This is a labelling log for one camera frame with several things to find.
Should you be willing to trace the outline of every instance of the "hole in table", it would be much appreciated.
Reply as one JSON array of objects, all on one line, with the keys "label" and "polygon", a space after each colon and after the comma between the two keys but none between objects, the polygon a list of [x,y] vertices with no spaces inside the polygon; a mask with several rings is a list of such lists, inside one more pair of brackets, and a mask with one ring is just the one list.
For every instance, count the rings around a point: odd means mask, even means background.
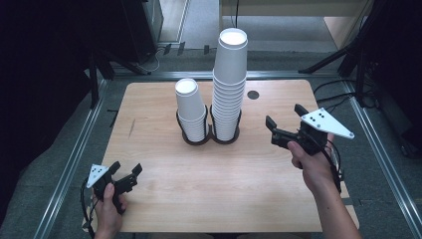
[{"label": "hole in table", "polygon": [[256,100],[259,97],[260,97],[260,94],[256,91],[248,92],[248,98],[251,99],[251,100]]}]

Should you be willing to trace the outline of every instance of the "cup base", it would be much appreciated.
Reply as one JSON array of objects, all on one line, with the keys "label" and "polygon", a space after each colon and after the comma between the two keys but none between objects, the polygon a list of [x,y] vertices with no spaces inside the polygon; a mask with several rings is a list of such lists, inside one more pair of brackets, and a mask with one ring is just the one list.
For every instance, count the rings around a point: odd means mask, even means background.
[{"label": "cup base", "polygon": [[211,132],[212,131],[212,126],[210,124],[207,124],[206,123],[207,122],[207,116],[208,116],[208,109],[207,109],[207,106],[205,106],[205,117],[204,117],[204,135],[205,136],[204,136],[204,139],[202,139],[200,141],[191,141],[187,137],[187,135],[186,135],[186,133],[185,133],[185,131],[183,129],[183,126],[182,126],[182,124],[180,122],[179,113],[178,113],[178,111],[176,111],[177,122],[179,123],[179,126],[182,129],[182,138],[183,138],[183,140],[187,144],[190,144],[190,145],[202,145],[202,144],[206,143],[211,138],[211,135],[212,135],[212,132]]}]

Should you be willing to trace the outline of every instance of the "human hand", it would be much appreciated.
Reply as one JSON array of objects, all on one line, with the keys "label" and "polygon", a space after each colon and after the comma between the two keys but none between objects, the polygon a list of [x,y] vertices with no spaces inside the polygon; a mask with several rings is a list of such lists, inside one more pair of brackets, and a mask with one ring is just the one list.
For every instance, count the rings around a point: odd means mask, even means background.
[{"label": "human hand", "polygon": [[[96,238],[113,238],[114,235],[120,230],[122,224],[121,215],[117,213],[117,210],[112,203],[112,197],[114,196],[114,185],[109,183],[105,188],[104,200],[99,200],[96,205],[96,214],[98,219],[98,228],[96,232]],[[121,209],[125,210],[127,202],[122,195],[118,197],[121,203]],[[96,202],[98,199],[93,193],[93,200]]]},{"label": "human hand", "polygon": [[[328,143],[332,141],[333,134],[329,133],[327,139]],[[330,165],[322,152],[310,156],[295,141],[290,141],[288,148],[292,153],[292,164],[303,170],[304,182],[313,194],[325,186],[335,187]],[[330,155],[330,145],[325,149]]]}]

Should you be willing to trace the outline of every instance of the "tripod leg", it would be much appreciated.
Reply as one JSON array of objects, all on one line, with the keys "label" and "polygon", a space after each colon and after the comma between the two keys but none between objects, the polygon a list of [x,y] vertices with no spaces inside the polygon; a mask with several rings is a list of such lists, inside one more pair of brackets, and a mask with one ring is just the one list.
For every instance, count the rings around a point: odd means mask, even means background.
[{"label": "tripod leg", "polygon": [[311,67],[308,67],[308,68],[303,69],[303,70],[298,70],[298,73],[300,73],[300,74],[314,73],[315,71],[319,70],[320,68],[322,68],[322,67],[328,65],[329,63],[337,60],[338,58],[344,56],[347,53],[347,51],[349,51],[348,46],[346,46],[343,49],[335,52],[334,54],[326,57],[325,59],[322,59],[320,62],[316,63],[315,65],[313,65]]}]

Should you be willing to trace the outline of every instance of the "wooden tabletop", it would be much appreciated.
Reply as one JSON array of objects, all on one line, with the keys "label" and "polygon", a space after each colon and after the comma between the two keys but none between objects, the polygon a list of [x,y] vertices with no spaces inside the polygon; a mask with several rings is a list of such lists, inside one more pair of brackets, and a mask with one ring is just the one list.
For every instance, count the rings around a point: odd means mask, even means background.
[{"label": "wooden tabletop", "polygon": [[[212,103],[212,82],[199,82]],[[239,138],[187,144],[176,120],[175,83],[130,84],[105,152],[103,165],[119,161],[120,179],[140,163],[138,184],[126,195],[123,232],[318,232],[314,198],[288,150],[271,144],[265,126],[295,132],[295,104],[317,109],[305,80],[248,81]],[[247,93],[256,91],[256,100]],[[348,197],[342,184],[341,196]],[[352,206],[347,206],[358,225]]]}]

